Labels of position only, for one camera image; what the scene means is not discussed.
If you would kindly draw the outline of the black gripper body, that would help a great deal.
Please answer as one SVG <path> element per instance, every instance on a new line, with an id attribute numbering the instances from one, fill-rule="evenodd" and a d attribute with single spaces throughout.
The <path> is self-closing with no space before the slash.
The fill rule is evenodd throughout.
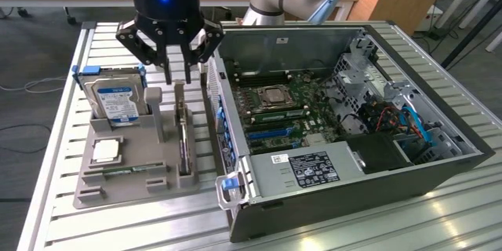
<path id="1" fill-rule="evenodd" d="M 200 0 L 134 0 L 138 28 L 167 45 L 191 42 L 203 28 Z"/>

